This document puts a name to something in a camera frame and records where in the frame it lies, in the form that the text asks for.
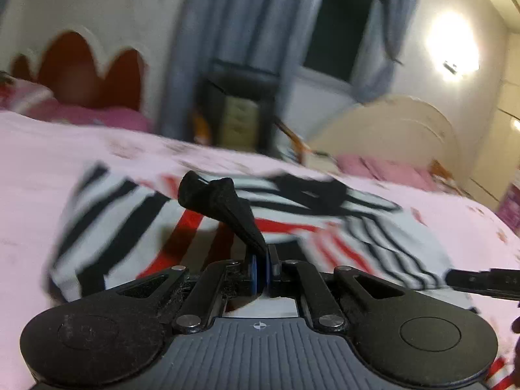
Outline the dark window with white frame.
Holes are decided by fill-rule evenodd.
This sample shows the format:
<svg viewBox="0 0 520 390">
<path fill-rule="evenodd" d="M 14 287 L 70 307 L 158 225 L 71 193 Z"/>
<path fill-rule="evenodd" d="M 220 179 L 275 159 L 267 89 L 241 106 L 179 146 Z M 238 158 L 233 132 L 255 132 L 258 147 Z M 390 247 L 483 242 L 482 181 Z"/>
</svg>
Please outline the dark window with white frame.
<svg viewBox="0 0 520 390">
<path fill-rule="evenodd" d="M 374 4 L 381 0 L 314 0 L 301 67 L 324 81 L 350 84 Z"/>
</svg>

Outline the red scalloped white headboard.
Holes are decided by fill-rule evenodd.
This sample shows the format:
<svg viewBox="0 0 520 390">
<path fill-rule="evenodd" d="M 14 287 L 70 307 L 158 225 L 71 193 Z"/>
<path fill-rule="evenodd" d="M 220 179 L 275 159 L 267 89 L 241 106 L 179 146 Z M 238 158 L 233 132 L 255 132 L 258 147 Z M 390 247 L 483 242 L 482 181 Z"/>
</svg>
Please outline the red scalloped white headboard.
<svg viewBox="0 0 520 390">
<path fill-rule="evenodd" d="M 100 60 L 100 42 L 86 29 L 64 29 L 32 61 L 29 52 L 11 58 L 7 73 L 50 89 L 63 104 L 102 110 L 142 111 L 148 64 L 136 47 L 125 45 Z"/>
</svg>

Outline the pink floral bedspread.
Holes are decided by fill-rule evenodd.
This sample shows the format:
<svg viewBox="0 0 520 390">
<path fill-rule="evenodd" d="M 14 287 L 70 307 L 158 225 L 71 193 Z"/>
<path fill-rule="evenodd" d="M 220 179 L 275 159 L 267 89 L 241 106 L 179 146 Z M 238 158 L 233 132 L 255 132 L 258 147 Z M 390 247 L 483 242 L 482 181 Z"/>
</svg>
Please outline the pink floral bedspread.
<svg viewBox="0 0 520 390">
<path fill-rule="evenodd" d="M 94 165 L 160 192 L 167 177 L 194 171 L 207 180 L 292 174 L 338 180 L 421 213 L 451 260 L 471 271 L 519 266 L 519 240 L 485 206 L 463 196 L 426 192 L 354 176 L 330 176 L 261 155 L 219 150 L 127 129 L 45 123 L 1 114 L 1 386 L 27 389 L 33 378 L 20 354 L 22 329 L 38 313 L 66 303 L 48 290 L 47 270 L 63 229 L 63 212 Z M 499 355 L 487 386 L 519 386 L 516 302 L 466 294 L 494 328 Z"/>
</svg>

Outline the cream arched headboard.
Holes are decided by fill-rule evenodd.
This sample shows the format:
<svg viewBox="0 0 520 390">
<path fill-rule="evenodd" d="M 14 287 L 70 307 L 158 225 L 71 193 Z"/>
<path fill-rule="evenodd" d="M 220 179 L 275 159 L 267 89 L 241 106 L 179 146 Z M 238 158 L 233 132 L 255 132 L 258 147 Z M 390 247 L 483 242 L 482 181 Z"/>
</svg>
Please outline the cream arched headboard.
<svg viewBox="0 0 520 390">
<path fill-rule="evenodd" d="M 439 188 L 436 192 L 462 193 L 454 129 L 437 108 L 420 99 L 397 95 L 359 104 L 325 124 L 307 146 L 310 153 L 303 165 L 324 173 L 343 174 L 336 157 L 353 154 L 425 168 Z"/>
</svg>

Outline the red black white striped sweater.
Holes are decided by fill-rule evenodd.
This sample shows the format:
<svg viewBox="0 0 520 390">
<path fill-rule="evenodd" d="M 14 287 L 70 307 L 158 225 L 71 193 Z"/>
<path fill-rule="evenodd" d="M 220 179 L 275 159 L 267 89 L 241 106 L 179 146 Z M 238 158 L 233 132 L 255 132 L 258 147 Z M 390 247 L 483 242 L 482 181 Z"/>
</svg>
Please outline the red black white striped sweater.
<svg viewBox="0 0 520 390">
<path fill-rule="evenodd" d="M 179 179 L 166 182 L 160 192 L 92 166 L 63 212 L 49 293 L 69 302 L 175 265 L 198 273 L 244 258 L 244 243 L 228 225 L 182 207 Z M 352 266 L 473 308 L 470 297 L 445 283 L 451 260 L 415 209 L 338 180 L 292 174 L 239 175 L 234 189 L 282 260 L 311 262 L 323 272 Z"/>
</svg>

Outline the cream wardrobe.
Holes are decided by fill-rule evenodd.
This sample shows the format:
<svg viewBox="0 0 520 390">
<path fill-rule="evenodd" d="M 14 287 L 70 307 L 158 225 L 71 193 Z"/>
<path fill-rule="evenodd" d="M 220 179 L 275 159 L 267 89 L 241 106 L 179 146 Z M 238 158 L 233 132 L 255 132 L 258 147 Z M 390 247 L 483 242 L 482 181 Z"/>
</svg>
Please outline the cream wardrobe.
<svg viewBox="0 0 520 390">
<path fill-rule="evenodd" d="M 509 36 L 494 115 L 464 190 L 497 210 L 519 167 L 519 35 Z"/>
</svg>

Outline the pink pillow at cream headboard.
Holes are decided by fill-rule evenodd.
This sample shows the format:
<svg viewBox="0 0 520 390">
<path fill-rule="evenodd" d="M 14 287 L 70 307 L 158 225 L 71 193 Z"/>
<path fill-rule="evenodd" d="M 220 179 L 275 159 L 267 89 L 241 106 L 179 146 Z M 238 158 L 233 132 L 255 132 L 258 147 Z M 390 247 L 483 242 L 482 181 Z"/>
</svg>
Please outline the pink pillow at cream headboard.
<svg viewBox="0 0 520 390">
<path fill-rule="evenodd" d="M 338 169 L 343 174 L 386 181 L 402 186 L 436 192 L 438 186 L 429 171 L 402 162 L 342 154 L 336 157 Z"/>
</svg>

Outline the purple wall poster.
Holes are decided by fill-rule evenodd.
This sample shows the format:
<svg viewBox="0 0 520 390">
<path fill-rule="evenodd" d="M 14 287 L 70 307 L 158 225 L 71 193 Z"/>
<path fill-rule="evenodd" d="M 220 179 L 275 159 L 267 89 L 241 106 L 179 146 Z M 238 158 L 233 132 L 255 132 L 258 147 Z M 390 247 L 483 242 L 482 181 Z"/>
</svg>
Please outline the purple wall poster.
<svg viewBox="0 0 520 390">
<path fill-rule="evenodd" d="M 519 228 L 520 201 L 518 186 L 515 184 L 509 186 L 496 211 L 496 215 L 512 231 L 516 231 Z"/>
</svg>

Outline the blue-grey centre curtain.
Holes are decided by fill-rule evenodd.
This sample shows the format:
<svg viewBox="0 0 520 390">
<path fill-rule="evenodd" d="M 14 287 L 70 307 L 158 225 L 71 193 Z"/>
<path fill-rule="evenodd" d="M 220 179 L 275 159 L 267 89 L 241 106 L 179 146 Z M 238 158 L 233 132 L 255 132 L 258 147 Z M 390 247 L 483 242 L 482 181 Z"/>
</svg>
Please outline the blue-grey centre curtain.
<svg viewBox="0 0 520 390">
<path fill-rule="evenodd" d="M 156 130 L 188 140 L 189 111 L 213 61 L 270 72 L 282 114 L 301 55 L 313 0 L 184 0 L 167 64 Z"/>
</svg>

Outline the lit wall lamp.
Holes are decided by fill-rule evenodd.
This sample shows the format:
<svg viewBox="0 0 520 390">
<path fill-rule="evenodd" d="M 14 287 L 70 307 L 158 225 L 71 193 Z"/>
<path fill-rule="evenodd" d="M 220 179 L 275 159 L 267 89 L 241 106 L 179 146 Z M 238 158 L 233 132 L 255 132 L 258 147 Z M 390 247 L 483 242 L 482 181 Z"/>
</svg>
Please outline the lit wall lamp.
<svg viewBox="0 0 520 390">
<path fill-rule="evenodd" d="M 458 82 L 479 70 L 480 51 L 471 22 L 459 11 L 436 12 L 424 45 L 435 70 L 446 82 Z"/>
</svg>

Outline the black leather office chair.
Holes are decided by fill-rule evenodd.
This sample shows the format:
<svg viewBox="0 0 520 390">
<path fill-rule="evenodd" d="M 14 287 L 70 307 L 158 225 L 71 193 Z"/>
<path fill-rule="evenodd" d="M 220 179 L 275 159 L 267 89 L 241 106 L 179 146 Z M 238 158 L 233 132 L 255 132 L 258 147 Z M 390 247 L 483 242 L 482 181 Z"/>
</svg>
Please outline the black leather office chair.
<svg viewBox="0 0 520 390">
<path fill-rule="evenodd" d="M 280 76 L 270 71 L 212 60 L 197 89 L 192 114 L 197 144 L 280 158 L 275 132 L 292 145 L 292 155 L 303 164 L 310 153 L 307 144 L 277 114 Z"/>
</svg>

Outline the blue-grey tied right curtain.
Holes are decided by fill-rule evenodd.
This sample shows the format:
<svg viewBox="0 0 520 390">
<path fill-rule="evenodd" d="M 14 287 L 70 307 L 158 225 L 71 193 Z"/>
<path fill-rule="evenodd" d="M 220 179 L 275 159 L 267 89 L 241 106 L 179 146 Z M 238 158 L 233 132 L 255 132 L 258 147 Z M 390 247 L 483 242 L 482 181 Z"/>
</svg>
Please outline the blue-grey tied right curtain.
<svg viewBox="0 0 520 390">
<path fill-rule="evenodd" d="M 353 99 L 367 103 L 390 89 L 418 0 L 376 0 L 353 76 Z"/>
</svg>

